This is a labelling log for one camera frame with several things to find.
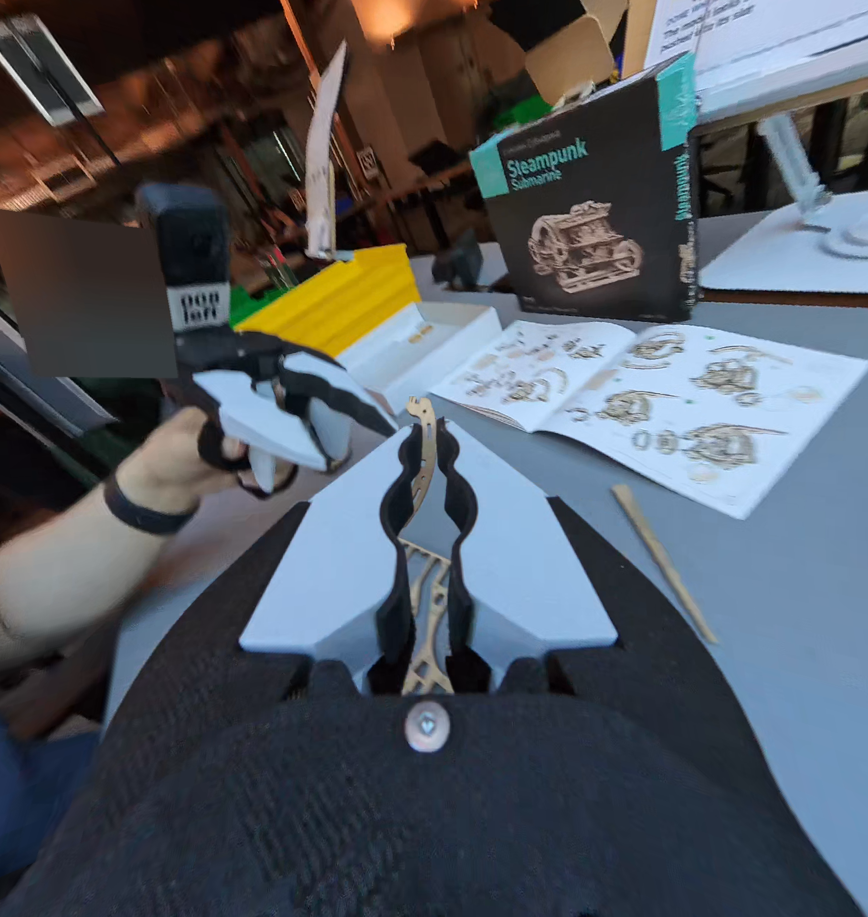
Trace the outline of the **yellow plastic bin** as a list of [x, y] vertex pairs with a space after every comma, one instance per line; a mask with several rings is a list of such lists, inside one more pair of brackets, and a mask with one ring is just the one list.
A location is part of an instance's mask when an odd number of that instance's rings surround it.
[[333, 358], [419, 301], [405, 244], [356, 250], [236, 326]]

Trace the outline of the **person's left forearm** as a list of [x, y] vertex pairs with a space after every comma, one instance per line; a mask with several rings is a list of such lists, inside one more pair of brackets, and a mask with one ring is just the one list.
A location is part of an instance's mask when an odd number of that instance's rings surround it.
[[95, 489], [0, 545], [0, 673], [64, 647], [114, 613], [168, 536], [120, 521]]

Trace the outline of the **white printed paper sign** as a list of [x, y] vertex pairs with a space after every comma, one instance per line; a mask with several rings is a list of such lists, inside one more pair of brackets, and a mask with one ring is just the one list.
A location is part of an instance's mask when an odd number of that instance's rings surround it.
[[686, 52], [696, 70], [796, 63], [868, 38], [868, 1], [657, 2], [645, 67]]

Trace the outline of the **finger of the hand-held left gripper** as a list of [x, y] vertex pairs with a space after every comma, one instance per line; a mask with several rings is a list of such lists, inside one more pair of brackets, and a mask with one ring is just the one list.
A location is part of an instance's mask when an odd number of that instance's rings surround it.
[[392, 413], [338, 363], [317, 352], [280, 358], [280, 406], [298, 418], [323, 454], [326, 471], [350, 456], [354, 426], [381, 437], [398, 429]]
[[306, 422], [258, 395], [246, 373], [206, 371], [193, 373], [192, 381], [218, 404], [225, 433], [248, 446], [253, 468], [267, 468], [278, 462], [306, 468], [328, 466]]

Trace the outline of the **long wooden model part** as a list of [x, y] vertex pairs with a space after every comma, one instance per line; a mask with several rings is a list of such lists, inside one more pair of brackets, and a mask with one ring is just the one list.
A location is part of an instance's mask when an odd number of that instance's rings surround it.
[[[428, 398], [409, 398], [406, 411], [421, 430], [420, 466], [411, 485], [413, 514], [421, 509], [433, 480], [438, 457], [437, 418]], [[405, 674], [402, 694], [423, 696], [453, 694], [450, 678], [441, 665], [440, 629], [447, 615], [448, 585], [451, 562], [401, 536], [409, 563], [421, 562], [415, 573], [409, 574], [409, 597], [417, 629], [414, 655]]]

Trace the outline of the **black model kit box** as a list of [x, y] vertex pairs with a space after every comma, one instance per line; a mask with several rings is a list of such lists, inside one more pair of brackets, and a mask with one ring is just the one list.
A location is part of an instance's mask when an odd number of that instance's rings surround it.
[[470, 153], [521, 308], [686, 321], [697, 299], [694, 54]]

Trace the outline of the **open cardboard box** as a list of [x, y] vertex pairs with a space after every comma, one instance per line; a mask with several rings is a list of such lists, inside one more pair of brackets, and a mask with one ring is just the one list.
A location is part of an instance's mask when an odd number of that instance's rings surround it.
[[559, 9], [560, 25], [526, 52], [525, 66], [540, 97], [553, 109], [581, 101], [621, 77], [615, 34], [625, 27], [628, 1], [574, 1]]

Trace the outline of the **brown wooden strip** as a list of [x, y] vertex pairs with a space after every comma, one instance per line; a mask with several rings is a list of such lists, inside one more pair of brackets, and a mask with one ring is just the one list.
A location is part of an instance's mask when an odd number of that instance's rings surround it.
[[699, 302], [868, 308], [868, 293], [721, 291], [702, 288]]

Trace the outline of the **small black device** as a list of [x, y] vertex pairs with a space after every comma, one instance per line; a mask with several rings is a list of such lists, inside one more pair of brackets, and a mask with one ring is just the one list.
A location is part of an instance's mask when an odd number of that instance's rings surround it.
[[484, 255], [474, 228], [467, 228], [449, 247], [440, 250], [431, 264], [435, 284], [457, 292], [475, 292], [484, 264]]

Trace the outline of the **white cardboard tray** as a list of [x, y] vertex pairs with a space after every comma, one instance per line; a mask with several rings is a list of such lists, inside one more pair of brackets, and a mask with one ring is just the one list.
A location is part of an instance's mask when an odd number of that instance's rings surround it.
[[500, 335], [497, 310], [484, 304], [408, 304], [337, 361], [393, 415], [425, 396]]

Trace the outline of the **person's left hand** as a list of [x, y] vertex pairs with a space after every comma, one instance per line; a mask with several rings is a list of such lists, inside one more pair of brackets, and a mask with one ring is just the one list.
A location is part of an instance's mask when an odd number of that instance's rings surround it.
[[241, 483], [239, 472], [216, 469], [199, 454], [209, 416], [187, 407], [157, 427], [124, 460], [115, 479], [130, 503], [170, 515], [188, 514], [206, 497]]

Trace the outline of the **upright white sheet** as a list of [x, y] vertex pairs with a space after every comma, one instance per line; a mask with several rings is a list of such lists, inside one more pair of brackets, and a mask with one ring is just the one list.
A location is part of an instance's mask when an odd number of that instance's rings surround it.
[[332, 133], [348, 56], [348, 42], [342, 40], [321, 75], [307, 133], [306, 144], [306, 255], [334, 261], [336, 243], [335, 177]]

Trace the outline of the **black wristband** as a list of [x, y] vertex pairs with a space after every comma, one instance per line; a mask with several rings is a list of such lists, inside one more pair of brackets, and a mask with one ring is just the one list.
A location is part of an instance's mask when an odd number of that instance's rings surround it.
[[197, 514], [200, 502], [184, 512], [162, 512], [130, 500], [115, 475], [103, 484], [103, 500], [107, 510], [128, 527], [146, 534], [168, 537], [179, 533]]

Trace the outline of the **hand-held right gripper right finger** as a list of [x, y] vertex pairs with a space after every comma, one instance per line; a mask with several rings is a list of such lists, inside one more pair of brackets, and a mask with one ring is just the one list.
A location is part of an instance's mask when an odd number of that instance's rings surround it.
[[551, 499], [452, 421], [437, 427], [444, 510], [458, 530], [445, 670], [455, 693], [487, 693], [519, 659], [609, 648], [618, 633]]

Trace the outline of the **white mat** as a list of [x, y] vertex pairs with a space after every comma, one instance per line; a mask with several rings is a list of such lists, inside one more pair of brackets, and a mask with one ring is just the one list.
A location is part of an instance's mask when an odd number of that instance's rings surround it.
[[711, 291], [868, 295], [868, 191], [766, 215], [699, 273]]

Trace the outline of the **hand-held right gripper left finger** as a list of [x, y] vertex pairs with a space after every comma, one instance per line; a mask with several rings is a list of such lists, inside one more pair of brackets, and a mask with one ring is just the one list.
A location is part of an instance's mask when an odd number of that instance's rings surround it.
[[304, 505], [240, 647], [345, 665], [371, 694], [402, 694], [415, 643], [405, 548], [415, 428], [404, 427]]

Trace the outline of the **open instruction booklet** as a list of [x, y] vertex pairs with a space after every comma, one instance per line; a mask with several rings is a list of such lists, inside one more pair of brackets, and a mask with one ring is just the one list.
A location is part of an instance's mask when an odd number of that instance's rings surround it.
[[431, 393], [742, 521], [867, 374], [864, 359], [714, 328], [518, 320]]

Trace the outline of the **pointed wooden stick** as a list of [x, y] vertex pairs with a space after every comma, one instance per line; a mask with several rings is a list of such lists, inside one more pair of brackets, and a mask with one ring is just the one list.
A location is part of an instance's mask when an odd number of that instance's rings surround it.
[[717, 637], [705, 620], [692, 594], [686, 588], [678, 570], [669, 556], [669, 552], [647, 521], [631, 488], [626, 484], [617, 484], [611, 487], [611, 492], [625, 513], [628, 521], [631, 523], [635, 533], [643, 544], [645, 544], [646, 550], [653, 558], [664, 579], [668, 582], [669, 587], [678, 598], [680, 605], [685, 612], [688, 613], [699, 636], [709, 645], [716, 646], [718, 644]]

